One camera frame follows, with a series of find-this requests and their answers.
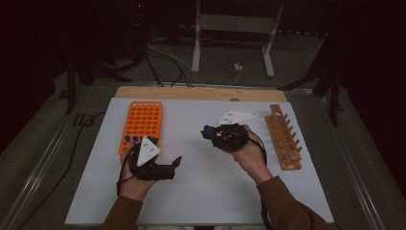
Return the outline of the grey metal stand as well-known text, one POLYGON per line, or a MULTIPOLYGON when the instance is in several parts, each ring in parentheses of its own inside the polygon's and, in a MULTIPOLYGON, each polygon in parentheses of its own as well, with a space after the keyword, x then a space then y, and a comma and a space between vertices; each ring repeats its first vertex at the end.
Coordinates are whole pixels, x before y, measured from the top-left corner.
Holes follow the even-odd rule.
POLYGON ((196 0, 195 7, 195 34, 194 48, 192 54, 192 71, 199 72, 200 67, 200 32, 202 30, 221 31, 221 32, 239 32, 267 34, 268 41, 261 48, 262 59, 266 71, 266 76, 272 78, 275 76, 275 70, 271 60, 270 52, 276 37, 284 4, 279 3, 276 13, 272 17, 255 17, 242 15, 209 14, 201 12, 201 0, 196 0))

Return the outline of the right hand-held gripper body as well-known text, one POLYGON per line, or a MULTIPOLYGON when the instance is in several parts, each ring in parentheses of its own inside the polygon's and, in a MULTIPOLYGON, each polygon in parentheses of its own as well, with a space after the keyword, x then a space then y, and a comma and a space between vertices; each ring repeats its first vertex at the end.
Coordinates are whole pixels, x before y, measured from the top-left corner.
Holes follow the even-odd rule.
POLYGON ((217 122, 218 126, 224 126, 224 130, 218 132, 212 143, 215 147, 230 152, 242 149, 249 137, 245 126, 240 122, 256 117, 257 114, 254 112, 227 110, 217 122))

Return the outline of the dark equipment with red light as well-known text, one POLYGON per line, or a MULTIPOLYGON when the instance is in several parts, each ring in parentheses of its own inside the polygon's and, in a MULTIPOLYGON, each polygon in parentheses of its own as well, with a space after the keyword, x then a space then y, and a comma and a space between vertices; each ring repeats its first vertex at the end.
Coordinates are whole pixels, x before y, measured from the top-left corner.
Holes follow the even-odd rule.
POLYGON ((127 0, 127 9, 130 20, 127 56, 134 63, 139 63, 144 58, 149 33, 146 0, 127 0))

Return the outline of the black tripod stand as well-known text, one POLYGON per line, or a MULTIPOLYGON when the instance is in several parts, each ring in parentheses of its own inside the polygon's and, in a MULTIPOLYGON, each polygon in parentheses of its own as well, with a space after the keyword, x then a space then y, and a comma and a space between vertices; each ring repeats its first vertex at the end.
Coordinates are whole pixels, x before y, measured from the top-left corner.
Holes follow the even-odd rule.
POLYGON ((337 127, 340 79, 344 67, 341 57, 340 51, 335 48, 331 36, 328 35, 321 45, 317 56, 313 59, 306 75, 287 85, 279 86, 278 90, 291 91, 309 81, 318 80, 312 89, 312 94, 315 97, 324 97, 327 92, 330 92, 328 117, 337 127))
POLYGON ((103 72, 107 77, 115 81, 129 82, 129 79, 120 76, 111 69, 93 58, 86 55, 68 55, 66 59, 67 67, 67 89, 64 91, 63 96, 67 99, 66 113, 71 114, 77 104, 77 85, 76 78, 79 78, 83 84, 90 85, 94 82, 95 78, 91 72, 91 68, 95 68, 103 72))

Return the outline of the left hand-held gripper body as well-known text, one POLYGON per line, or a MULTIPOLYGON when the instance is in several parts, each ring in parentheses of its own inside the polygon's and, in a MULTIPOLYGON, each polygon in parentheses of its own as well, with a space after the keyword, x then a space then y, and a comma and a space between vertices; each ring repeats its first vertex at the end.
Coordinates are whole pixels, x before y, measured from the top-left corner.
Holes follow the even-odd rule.
POLYGON ((155 162, 160 149, 156 146, 156 138, 143 137, 137 142, 130 153, 130 172, 140 180, 167 180, 175 176, 176 161, 170 165, 159 165, 155 162))

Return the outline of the person's left hand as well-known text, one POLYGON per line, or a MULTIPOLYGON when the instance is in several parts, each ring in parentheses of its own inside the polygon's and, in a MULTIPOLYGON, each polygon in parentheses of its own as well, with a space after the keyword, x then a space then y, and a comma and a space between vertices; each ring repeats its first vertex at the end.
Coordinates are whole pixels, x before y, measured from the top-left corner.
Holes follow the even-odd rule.
POLYGON ((122 169, 119 175, 120 196, 143 201, 156 180, 144 181, 135 177, 129 170, 129 163, 121 157, 122 169))

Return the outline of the white table mat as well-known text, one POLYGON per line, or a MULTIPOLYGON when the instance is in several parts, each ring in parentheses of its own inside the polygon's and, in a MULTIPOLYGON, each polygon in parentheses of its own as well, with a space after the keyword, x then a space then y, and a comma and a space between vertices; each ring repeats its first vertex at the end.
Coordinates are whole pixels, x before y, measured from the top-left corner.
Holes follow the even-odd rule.
MULTIPOLYGON (((118 155, 124 122, 131 101, 114 98, 107 108, 101 129, 79 182, 70 210, 68 225, 103 223, 116 199, 116 183, 121 169, 118 155)), ((157 161, 169 164, 181 160, 172 180, 157 182, 148 192, 138 222, 141 225, 258 225, 260 198, 253 180, 233 157, 204 139, 205 125, 216 126, 227 111, 250 113, 248 125, 266 147, 268 167, 279 176, 290 193, 326 221, 333 216, 318 174, 305 145, 290 103, 282 103, 298 145, 301 168, 281 169, 267 125, 269 102, 225 102, 165 100, 157 161)))

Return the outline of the wooden test tube rack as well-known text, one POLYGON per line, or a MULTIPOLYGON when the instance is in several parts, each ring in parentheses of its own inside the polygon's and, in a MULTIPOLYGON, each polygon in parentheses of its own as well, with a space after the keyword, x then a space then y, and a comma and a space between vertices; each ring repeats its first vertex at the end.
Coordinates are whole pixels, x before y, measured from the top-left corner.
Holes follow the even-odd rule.
POLYGON ((290 125, 288 115, 282 112, 278 104, 270 105, 271 113, 264 120, 271 135, 278 160, 283 171, 300 170, 302 168, 302 147, 296 140, 296 132, 290 125))

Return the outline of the person's right hand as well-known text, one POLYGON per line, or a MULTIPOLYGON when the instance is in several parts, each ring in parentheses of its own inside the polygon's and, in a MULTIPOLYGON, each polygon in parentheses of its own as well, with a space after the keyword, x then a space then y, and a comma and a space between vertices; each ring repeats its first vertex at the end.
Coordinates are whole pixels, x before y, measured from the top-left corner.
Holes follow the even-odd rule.
POLYGON ((249 140, 247 144, 237 151, 232 152, 239 165, 248 173, 257 185, 272 178, 272 174, 264 160, 264 150, 258 136, 246 126, 249 140))

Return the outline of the aluminium frame rail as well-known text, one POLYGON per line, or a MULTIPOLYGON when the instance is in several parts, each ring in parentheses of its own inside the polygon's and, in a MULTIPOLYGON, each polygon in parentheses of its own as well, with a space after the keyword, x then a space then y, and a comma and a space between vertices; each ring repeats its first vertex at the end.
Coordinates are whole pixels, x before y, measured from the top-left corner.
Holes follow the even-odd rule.
POLYGON ((329 118, 329 106, 327 104, 327 100, 324 98, 315 98, 315 100, 321 109, 324 119, 327 121, 327 126, 330 129, 333 140, 337 143, 342 163, 370 228, 372 230, 386 230, 386 227, 384 226, 382 219, 377 213, 375 205, 372 202, 372 197, 355 166, 355 163, 350 155, 350 151, 345 144, 345 140, 343 139, 338 128, 332 124, 332 121, 329 118))
POLYGON ((6 214, 0 215, 0 230, 19 226, 91 88, 79 88, 70 113, 52 96, 0 157, 0 200, 10 204, 6 214))

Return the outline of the orange plastic test tube rack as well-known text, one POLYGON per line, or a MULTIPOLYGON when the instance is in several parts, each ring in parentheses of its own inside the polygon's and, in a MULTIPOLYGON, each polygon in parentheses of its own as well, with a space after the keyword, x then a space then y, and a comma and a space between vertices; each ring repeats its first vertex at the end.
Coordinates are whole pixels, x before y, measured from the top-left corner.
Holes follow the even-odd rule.
POLYGON ((146 136, 160 139, 163 120, 163 105, 161 102, 132 102, 129 106, 124 131, 119 147, 119 155, 123 156, 135 143, 132 138, 137 136, 139 141, 146 136), (124 137, 130 136, 127 143, 124 137))

